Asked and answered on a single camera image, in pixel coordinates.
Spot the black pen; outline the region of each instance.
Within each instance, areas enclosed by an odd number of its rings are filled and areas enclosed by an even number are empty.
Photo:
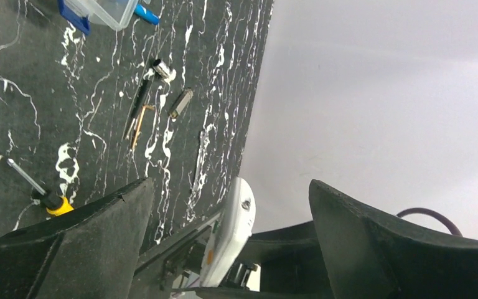
[[[131,131],[134,129],[136,120],[138,119],[138,115],[140,115],[140,112],[142,110],[142,106],[145,104],[146,95],[148,94],[149,87],[151,86],[149,78],[151,78],[151,76],[153,75],[154,75],[153,69],[148,68],[148,71],[143,76],[142,83],[138,89],[138,93],[134,101],[133,110],[131,111],[131,114],[129,116],[131,121],[129,123],[129,126],[125,134],[125,139],[127,140],[129,139],[129,136],[131,135]]]

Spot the screwdriver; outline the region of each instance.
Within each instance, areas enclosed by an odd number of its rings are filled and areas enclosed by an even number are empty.
[[[53,216],[63,215],[64,213],[74,210],[74,208],[68,203],[68,199],[65,196],[51,196],[49,191],[46,191],[41,187],[32,177],[30,177],[17,163],[8,158],[6,163],[11,168],[15,169],[34,189],[39,193],[41,202],[47,207],[47,212]]]

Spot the blue marker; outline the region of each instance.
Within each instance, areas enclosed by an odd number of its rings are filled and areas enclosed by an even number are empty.
[[[150,22],[153,25],[158,25],[160,19],[152,13],[149,9],[142,6],[142,4],[137,4],[136,8],[134,9],[134,13],[141,17],[142,19]]]

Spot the yellow screwdriver handle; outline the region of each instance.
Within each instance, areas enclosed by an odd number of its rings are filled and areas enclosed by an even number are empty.
[[[60,216],[60,215],[63,215],[64,213],[74,210],[74,208],[68,203],[68,199],[65,196],[61,196],[61,199],[63,200],[63,204],[56,210],[50,210],[49,208],[47,208],[47,212],[50,215]]]

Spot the pen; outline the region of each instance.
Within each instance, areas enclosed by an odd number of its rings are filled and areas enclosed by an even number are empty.
[[[129,127],[125,133],[125,139],[127,140],[129,139],[129,136],[131,135],[131,130],[134,129],[136,120],[138,119],[142,106],[144,105],[144,102],[146,101],[146,95],[148,94],[150,86],[151,84],[149,83],[148,79],[142,79],[142,84],[140,85],[140,88],[138,89],[138,94],[136,95],[133,110],[131,111],[131,114],[129,116],[129,118],[131,119],[131,122],[129,123]]]
[[[142,4],[137,4],[136,8],[134,9],[134,13],[141,17],[142,19],[150,22],[153,25],[158,25],[160,19],[152,13],[149,9],[142,6]]]

